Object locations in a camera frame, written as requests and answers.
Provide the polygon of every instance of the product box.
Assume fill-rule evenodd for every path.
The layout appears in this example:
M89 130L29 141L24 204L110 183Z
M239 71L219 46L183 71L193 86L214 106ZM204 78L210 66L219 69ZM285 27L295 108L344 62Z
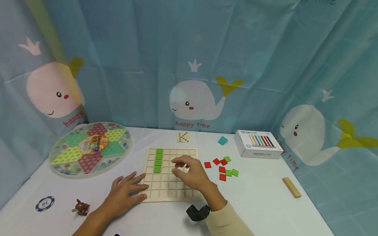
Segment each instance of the product box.
M234 139L242 157L278 159L283 152L271 132L237 130Z

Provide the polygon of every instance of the left hand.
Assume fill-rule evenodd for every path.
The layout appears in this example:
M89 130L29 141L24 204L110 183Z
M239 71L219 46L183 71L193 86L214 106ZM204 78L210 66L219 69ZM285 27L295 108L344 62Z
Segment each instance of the left hand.
M125 178L120 176L115 179L112 183L109 195L98 210L107 214L107 216L112 219L127 212L137 203L144 201L147 198L146 194L137 195L135 197L129 196L130 192L139 192L149 187L147 184L136 184L145 177L146 173L137 177L135 177L135 175L136 172L134 171Z

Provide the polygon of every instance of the small wooden figure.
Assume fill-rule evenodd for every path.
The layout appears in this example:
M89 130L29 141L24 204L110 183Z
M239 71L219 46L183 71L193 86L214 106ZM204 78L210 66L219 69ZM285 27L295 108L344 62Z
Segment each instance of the small wooden figure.
M72 209L72 212L76 212L79 214L79 216L87 216L89 212L89 204L81 202L79 199L76 199L77 204L75 206L75 209Z

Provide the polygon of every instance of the right hand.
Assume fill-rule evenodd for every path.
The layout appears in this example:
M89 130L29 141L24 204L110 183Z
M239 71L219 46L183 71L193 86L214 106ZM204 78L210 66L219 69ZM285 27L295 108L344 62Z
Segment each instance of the right hand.
M175 163L175 168L172 169L172 173L180 178L189 188L202 192L212 184L208 175L202 167L200 160L194 159L191 156L183 155L172 160ZM178 167L189 168L188 173L184 173L178 169Z

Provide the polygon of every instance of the white table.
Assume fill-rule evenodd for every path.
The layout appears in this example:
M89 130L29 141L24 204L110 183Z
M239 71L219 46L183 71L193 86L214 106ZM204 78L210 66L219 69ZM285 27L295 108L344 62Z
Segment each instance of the white table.
M133 145L126 159L114 169L82 180L64 179L55 175L45 161L0 211L1 235L68 236L85 220L72 213L76 199L96 209L108 195L112 181L136 170L143 171L149 147L192 147L198 149L202 162L230 156L239 177L219 180L218 167L206 169L210 179L232 204L239 216L257 236L333 236L327 224L290 171L285 161L240 157L233 134L190 132L190 143L177 143L176 131L129 128ZM228 142L217 143L221 136ZM290 177L302 193L295 199L283 177ZM55 198L54 205L44 211L34 208L46 196ZM169 236L210 235L205 222L192 222L186 214L190 202L141 203L114 220L103 235ZM197 208L205 202L195 202Z

